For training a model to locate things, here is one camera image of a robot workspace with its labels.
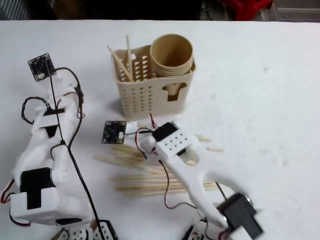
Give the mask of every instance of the white robotic arm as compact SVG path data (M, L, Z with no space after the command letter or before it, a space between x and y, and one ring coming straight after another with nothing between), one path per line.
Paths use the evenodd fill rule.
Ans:
M251 190L245 183L239 184L239 176L232 172L234 166L213 158L179 121L160 126L143 140L141 146L149 151L155 148L156 159L161 160L179 179L190 200L209 222L228 228L231 232L242 226L252 239L263 233L254 218L256 211L248 197ZM195 165L186 164L186 159L194 160ZM216 208L206 195L203 186L205 181L221 183L236 194Z
M77 83L56 75L53 78L61 132L68 145L79 122ZM47 101L54 106L52 93ZM92 210L85 195L71 195L65 190L80 182L77 177L72 181L68 177L71 159L67 147L59 145L61 135L54 109L37 109L30 143L13 170L20 193L11 196L10 212L14 218L44 225L84 224L91 221Z

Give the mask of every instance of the beige cup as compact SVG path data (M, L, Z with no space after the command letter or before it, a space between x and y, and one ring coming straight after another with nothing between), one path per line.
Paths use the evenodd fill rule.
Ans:
M186 74L193 64L193 48L183 36L167 34L158 37L150 47L154 71L158 77L175 77ZM180 83L167 86L170 96L177 95Z

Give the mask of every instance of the cable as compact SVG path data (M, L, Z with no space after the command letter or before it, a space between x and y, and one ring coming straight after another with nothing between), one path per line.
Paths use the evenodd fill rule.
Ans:
M61 228L61 230L62 230L63 232L66 232L66 234L67 234L67 236L68 236L67 239L69 239L69 238L70 238L70 233L67 231L67 229L65 229L65 228L63 227L63 228Z
M14 218L11 216L11 209L9 208L9 218L11 220L11 222L13 222L15 225L18 225L19 227L24 227L24 228L28 228L31 226L31 223L28 222L28 223L22 223L22 222L18 222L16 220L14 220Z
M140 134L148 134L148 133L152 133L153 131L152 130L146 130L146 131L140 131L139 133ZM136 134L137 132L130 132L130 133L126 133L125 135L126 136L129 136L129 135L133 135L133 134Z
M34 120L33 120L33 121L28 120L28 119L26 118L26 115L25 115L25 110L26 110L27 102L28 102L29 100L31 100L31 99L41 100L41 101L45 104L45 106L46 106L47 109L51 109L51 107L50 107L50 104L49 104L45 99L43 99L42 97L39 97L39 96L30 96L30 97L28 97L26 100L24 100L24 102L23 102L23 104L22 104L21 118L22 118L24 121L26 121L28 124L33 125L35 121L34 121Z
M179 202L178 204L174 205L174 206L168 206L167 204L167 195L168 195L168 190L169 190L169 187L170 187L170 178L169 178L169 174L168 174L168 171L164 165L164 163L159 160L159 163L162 165L164 171L165 171L165 175L166 175L166 189L165 189L165 193L164 193L164 205L166 206L166 208L168 209L175 209L177 207L179 207L180 205L188 205L189 207L193 208L193 209L197 209L195 206L191 205L190 203L188 202Z
M60 132L60 136L61 136L61 141L63 141L64 137L62 136L62 131L61 131L60 119L59 119L59 114L58 114L58 107L57 107L55 90L54 90L54 84L53 84L53 81L52 81L51 73L49 71L47 59L45 59L45 67L46 67L46 70L47 70L48 75L50 77L50 84L51 84L51 90L52 90L52 97L53 97L53 102L54 102L54 109L55 109L56 119L58 120L58 126L59 126L59 132Z
M153 154L153 152L148 152L148 151L144 151L141 147L140 147L140 144L139 144L139 134L141 133L140 130L147 130L147 131L150 131L151 133L153 132L151 129L147 128L147 127L140 127L138 128L138 130L135 132L135 138L134 138L134 141L135 141L135 145L136 147L139 149L139 151L144 155L144 154Z
M225 195L224 191L222 190L222 188L221 188L220 184L219 184L219 183L217 183L216 181L215 181L215 184L217 185L218 189L220 190L220 193L222 194L222 196L223 196L224 200L226 201L226 200L227 200L227 197L226 197L226 195Z
M12 187L12 185L14 184L15 180L12 179L7 185L6 187L3 189L3 191L1 192L1 197L0 197L0 203L1 204L6 204L8 202L10 202L9 196L11 194L14 194L14 192L9 193L6 197L6 193L10 190L10 188Z
M50 73L50 71L49 71L47 61L45 61L45 65L46 65L46 68L47 68L48 75L49 75L49 77L50 77L50 83L51 83L51 89L52 89L54 106L55 106L55 109L57 109L57 103L56 103L55 91L54 91L54 88L53 88L52 76L51 76L51 73ZM58 119L58 126L59 126L59 129L60 129L60 135L61 135L61 143L60 143L60 144L67 147L67 150L68 150L68 152L69 152L69 155L70 155L70 158L71 158L72 163L73 163L73 165L74 165L74 168L75 168L75 170L76 170L76 173L77 173L77 175L78 175L78 177L79 177L79 179L80 179L80 181L81 181L81 183L82 183L82 186L83 186L83 188L84 188L85 193L86 193L87 196L88 196L88 199L89 199L89 202L90 202L90 205L91 205L93 214L94 214L94 218L95 218L95 221L96 221L96 223L97 223L97 227L98 227L99 233L100 233L100 235L101 235L101 238L102 238L102 240L105 240L105 236L104 236L103 231L102 231L102 228L101 228L101 226L100 226L100 220L99 220L99 217L98 217L98 214L97 214L97 211L96 211L96 207L95 207L94 202L93 202L93 200L92 200L90 191L89 191L89 189L88 189L88 187L87 187L87 184L86 184L84 178L82 177L82 174L81 174L80 169L79 169L79 167L78 167L77 161L76 161L74 155L73 155L72 152L71 152L72 143L73 143L73 141L74 141L74 139L75 139L75 137L76 137L76 135L77 135L77 133L78 133L78 131L79 131L79 128L80 128L81 123L82 123L82 120L83 120L83 109L82 109L83 93L82 93L82 91L81 91L81 85L80 85L80 82L79 82L79 79L78 79L77 75L76 75L71 69L69 69L69 68L67 68L67 67L59 67L59 68L56 68L55 70L58 71L58 70L62 70L62 69L70 71L70 72L73 74L73 76L74 76L74 78L75 78L75 80L76 80L76 82L77 82L76 92L77 92L78 97L79 97L80 120L79 120L79 123L78 123L78 125L77 125L77 127L76 127L76 129L75 129L74 134L73 134L72 137L71 137L71 140L70 140L70 142L69 142L69 145L67 145L66 142L65 142L65 140L63 139L62 134L61 134L61 125L60 125L60 121L59 121L58 111L56 112L56 113L57 113L56 116L57 116L57 119Z
M158 127L158 125L155 123L154 118L152 117L151 113L149 113L149 117L150 117L150 120L151 120L152 127L154 129L156 129Z
M204 234L205 234L206 238L209 240L215 240L215 239L208 236L209 222L208 222L207 218L204 218L204 220L206 222L206 226L205 226L205 230L204 230Z

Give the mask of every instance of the circuit board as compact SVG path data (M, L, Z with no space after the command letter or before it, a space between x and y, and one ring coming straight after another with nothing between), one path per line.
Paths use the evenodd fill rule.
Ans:
M41 56L38 56L28 61L29 67L31 69L34 80L36 82L49 77L46 63L47 63L50 74L51 75L55 74L56 69L54 67L54 64L51 61L49 53L45 53Z
M126 121L105 121L102 143L123 144L125 141Z

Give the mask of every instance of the white surface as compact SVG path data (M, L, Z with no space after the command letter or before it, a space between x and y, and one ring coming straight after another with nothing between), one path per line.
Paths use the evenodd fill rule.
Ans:
M255 204L263 210L261 240L318 237L319 24L1 21L0 33L2 187L31 136L31 126L21 120L22 103L45 94L27 61L49 52L56 68L71 68L82 84L86 118L72 149L100 218L111 220L120 240L180 239L194 210L168 210L162 196L124 198L113 190L109 177L126 170L93 159L109 149L101 144L105 120L123 119L106 45L125 48L128 34L136 48L177 33L192 42L197 60L182 119L190 131L223 148L221 160L232 161L255 189ZM29 118L34 106L27 106ZM218 192L215 196L213 202L222 200ZM169 202L185 199L187 195L177 194ZM15 227L8 210L8 205L0 206L3 239L43 240L56 231L36 224Z

